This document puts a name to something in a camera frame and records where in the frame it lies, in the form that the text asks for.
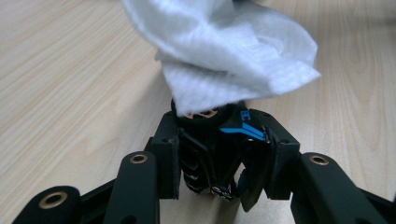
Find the white tissue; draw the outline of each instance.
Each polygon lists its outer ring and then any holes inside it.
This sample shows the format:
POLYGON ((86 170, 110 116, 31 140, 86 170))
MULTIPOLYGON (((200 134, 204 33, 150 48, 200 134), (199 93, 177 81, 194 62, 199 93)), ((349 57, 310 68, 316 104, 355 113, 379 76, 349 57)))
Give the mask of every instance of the white tissue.
POLYGON ((122 0, 158 48, 179 115, 293 91, 319 76, 296 21, 250 1, 122 0))

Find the wooden table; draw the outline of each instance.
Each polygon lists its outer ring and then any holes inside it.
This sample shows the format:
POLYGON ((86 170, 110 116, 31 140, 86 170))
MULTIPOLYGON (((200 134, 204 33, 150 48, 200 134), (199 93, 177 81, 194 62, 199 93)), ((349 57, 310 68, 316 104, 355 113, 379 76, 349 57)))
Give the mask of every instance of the wooden table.
MULTIPOLYGON (((396 192, 396 2, 262 1, 318 41, 322 77, 274 99, 248 102, 301 144, 334 158, 357 184, 396 192)), ((84 194, 113 179, 170 110, 156 49, 119 1, 0 1, 0 223, 38 192, 84 194)), ((291 223, 290 202, 265 194, 240 204, 195 197, 161 201, 162 223, 291 223)))

